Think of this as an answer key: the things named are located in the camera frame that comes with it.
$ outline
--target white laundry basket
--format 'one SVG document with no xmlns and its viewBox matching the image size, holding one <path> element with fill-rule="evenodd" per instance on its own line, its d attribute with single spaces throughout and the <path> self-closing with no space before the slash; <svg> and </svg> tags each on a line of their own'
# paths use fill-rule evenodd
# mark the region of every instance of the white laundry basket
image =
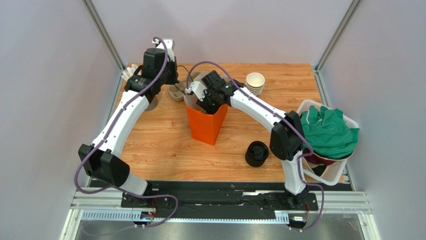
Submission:
<svg viewBox="0 0 426 240">
<path fill-rule="evenodd" d="M 299 114 L 299 116 L 302 114 L 302 112 L 308 111 L 310 106 L 314 106 L 318 110 L 320 110 L 321 106 L 331 109 L 319 102 L 316 102 L 311 99 L 306 99 L 301 103 L 301 105 L 297 109 L 297 113 Z M 343 115 L 343 120 L 350 129 L 359 127 L 354 120 L 350 119 L 346 115 Z M 339 179 L 342 176 L 342 172 L 343 172 L 343 169 L 345 168 L 347 161 L 348 159 L 344 159 L 341 161 L 336 161 L 335 163 L 331 165 L 328 165 L 321 176 L 316 175 L 315 173 L 309 171 L 306 168 L 303 168 L 303 173 L 318 182 L 324 183 L 329 186 L 333 186 L 339 182 Z"/>
</svg>

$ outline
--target orange box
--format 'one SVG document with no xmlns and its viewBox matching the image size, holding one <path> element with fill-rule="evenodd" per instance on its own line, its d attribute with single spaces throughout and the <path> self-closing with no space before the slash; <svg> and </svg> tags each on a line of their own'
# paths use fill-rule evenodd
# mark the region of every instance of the orange box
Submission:
<svg viewBox="0 0 426 240">
<path fill-rule="evenodd" d="M 224 104 L 213 115 L 194 110 L 186 105 L 189 128 L 192 138 L 206 144 L 215 145 L 227 116 L 228 105 Z"/>
</svg>

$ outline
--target stack of bowls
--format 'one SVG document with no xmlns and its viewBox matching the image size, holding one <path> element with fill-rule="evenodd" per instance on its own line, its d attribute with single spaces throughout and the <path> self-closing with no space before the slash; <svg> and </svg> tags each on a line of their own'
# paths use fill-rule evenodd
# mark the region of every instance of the stack of bowls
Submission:
<svg viewBox="0 0 426 240">
<path fill-rule="evenodd" d="M 248 88 L 250 93 L 258 96 L 264 89 L 265 77 L 258 72 L 252 72 L 245 78 L 245 86 Z"/>
</svg>

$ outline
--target black lid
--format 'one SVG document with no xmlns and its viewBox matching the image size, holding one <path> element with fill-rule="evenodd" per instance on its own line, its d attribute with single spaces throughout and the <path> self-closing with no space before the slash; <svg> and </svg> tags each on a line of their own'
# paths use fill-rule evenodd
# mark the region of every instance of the black lid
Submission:
<svg viewBox="0 0 426 240">
<path fill-rule="evenodd" d="M 245 161 L 252 167 L 260 167 L 268 158 L 269 150 L 265 143 L 254 141 L 245 152 Z"/>
</svg>

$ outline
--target green garment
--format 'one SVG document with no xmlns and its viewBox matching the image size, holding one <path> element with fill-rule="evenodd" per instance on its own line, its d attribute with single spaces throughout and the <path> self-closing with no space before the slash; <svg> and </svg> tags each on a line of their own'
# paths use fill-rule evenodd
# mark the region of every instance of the green garment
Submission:
<svg viewBox="0 0 426 240">
<path fill-rule="evenodd" d="M 328 159 L 341 159 L 351 154 L 358 143 L 359 128 L 349 128 L 343 120 L 343 112 L 322 106 L 314 106 L 302 112 L 301 124 L 308 143 L 315 153 Z"/>
</svg>

